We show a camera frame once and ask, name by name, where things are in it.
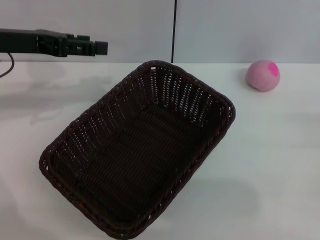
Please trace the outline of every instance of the wicker basket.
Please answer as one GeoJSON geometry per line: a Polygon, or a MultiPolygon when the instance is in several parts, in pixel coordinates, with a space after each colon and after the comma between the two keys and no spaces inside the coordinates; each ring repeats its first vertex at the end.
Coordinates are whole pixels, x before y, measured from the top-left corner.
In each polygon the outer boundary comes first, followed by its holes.
{"type": "Polygon", "coordinates": [[[142,233],[224,137],[231,101],[181,68],[149,61],[43,151],[39,168],[115,239],[142,233]]]}

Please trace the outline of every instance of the basket bottom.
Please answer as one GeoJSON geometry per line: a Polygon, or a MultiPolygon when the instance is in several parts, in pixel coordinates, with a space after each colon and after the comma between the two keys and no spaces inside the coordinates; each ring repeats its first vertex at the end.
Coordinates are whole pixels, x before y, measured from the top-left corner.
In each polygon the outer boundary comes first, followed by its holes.
{"type": "Polygon", "coordinates": [[[179,114],[151,105],[99,142],[90,165],[74,172],[77,191],[108,218],[133,222],[190,162],[200,135],[201,129],[179,114]]]}

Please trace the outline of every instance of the gray wall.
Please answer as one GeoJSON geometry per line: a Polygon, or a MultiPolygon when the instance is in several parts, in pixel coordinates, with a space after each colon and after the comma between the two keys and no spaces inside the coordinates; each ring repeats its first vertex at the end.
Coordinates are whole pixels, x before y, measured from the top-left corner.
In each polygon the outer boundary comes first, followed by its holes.
{"type": "Polygon", "coordinates": [[[320,63],[319,0],[178,0],[176,63],[320,63]]]}
{"type": "MultiPolygon", "coordinates": [[[[47,29],[109,42],[109,55],[56,58],[14,54],[16,61],[171,60],[173,0],[1,0],[0,28],[47,29]]],[[[0,54],[0,60],[9,60],[0,54]]]]}

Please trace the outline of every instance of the pink foam ball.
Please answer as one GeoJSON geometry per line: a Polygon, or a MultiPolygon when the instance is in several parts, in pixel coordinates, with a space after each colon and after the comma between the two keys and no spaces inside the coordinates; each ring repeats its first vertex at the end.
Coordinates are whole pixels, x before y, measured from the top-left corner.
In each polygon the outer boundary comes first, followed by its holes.
{"type": "Polygon", "coordinates": [[[273,61],[256,61],[249,67],[246,80],[260,92],[271,91],[280,81],[279,68],[273,61]]]}

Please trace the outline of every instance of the white tabletop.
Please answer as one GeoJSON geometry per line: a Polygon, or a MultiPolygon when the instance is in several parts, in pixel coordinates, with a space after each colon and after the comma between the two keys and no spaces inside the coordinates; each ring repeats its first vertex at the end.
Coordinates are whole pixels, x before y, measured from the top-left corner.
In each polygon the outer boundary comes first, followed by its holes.
{"type": "MultiPolygon", "coordinates": [[[[234,103],[236,118],[137,240],[319,240],[320,65],[279,64],[260,93],[247,64],[178,64],[234,103]]],[[[0,239],[105,240],[38,168],[44,148],[138,64],[17,62],[0,78],[0,239]]],[[[10,63],[0,63],[0,73],[10,63]]]]}

